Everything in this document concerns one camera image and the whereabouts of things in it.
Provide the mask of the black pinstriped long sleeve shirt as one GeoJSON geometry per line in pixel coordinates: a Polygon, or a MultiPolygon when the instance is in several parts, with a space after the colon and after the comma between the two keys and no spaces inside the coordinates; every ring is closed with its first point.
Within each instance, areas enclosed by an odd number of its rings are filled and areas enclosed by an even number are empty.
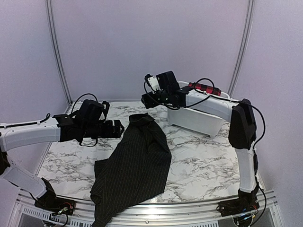
{"type": "Polygon", "coordinates": [[[130,115],[111,156],[95,162],[92,225],[104,227],[117,213],[162,194],[171,159],[166,135],[155,119],[148,113],[130,115]]]}

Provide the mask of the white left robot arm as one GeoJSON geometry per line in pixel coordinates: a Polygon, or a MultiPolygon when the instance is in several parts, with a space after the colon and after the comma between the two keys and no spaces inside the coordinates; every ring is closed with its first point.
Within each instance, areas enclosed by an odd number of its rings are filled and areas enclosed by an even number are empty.
{"type": "Polygon", "coordinates": [[[33,173],[42,157],[43,146],[75,140],[80,146],[86,138],[120,138],[125,130],[119,120],[109,120],[110,104],[84,100],[79,110],[70,114],[48,114],[42,120],[0,125],[0,177],[28,191],[49,210],[56,210],[60,200],[50,182],[33,173]]]}

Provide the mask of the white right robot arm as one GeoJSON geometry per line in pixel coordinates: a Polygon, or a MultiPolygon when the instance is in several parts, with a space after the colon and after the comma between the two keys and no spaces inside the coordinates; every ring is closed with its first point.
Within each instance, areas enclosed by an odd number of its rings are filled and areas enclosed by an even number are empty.
{"type": "Polygon", "coordinates": [[[237,154],[240,171],[240,197],[234,207],[239,212],[246,211],[253,204],[250,194],[258,191],[257,124],[251,102],[232,99],[210,79],[177,81],[172,71],[147,74],[143,88],[151,89],[141,98],[145,108],[166,107],[170,125],[215,137],[223,122],[230,124],[228,140],[237,154]]]}

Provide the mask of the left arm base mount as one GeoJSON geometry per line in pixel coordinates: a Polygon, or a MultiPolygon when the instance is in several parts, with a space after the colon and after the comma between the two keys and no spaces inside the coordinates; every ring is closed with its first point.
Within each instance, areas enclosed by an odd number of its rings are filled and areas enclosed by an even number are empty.
{"type": "Polygon", "coordinates": [[[36,198],[35,206],[55,214],[59,214],[59,212],[62,211],[64,214],[72,215],[75,209],[75,201],[57,197],[52,192],[46,192],[40,198],[36,198]]]}

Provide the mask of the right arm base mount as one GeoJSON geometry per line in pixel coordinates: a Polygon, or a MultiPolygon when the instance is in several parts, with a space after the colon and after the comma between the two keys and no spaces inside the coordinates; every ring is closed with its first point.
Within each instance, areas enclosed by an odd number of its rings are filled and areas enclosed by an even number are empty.
{"type": "Polygon", "coordinates": [[[238,190],[238,198],[219,202],[216,210],[222,217],[256,211],[260,207],[257,192],[258,189],[250,193],[238,190]]]}

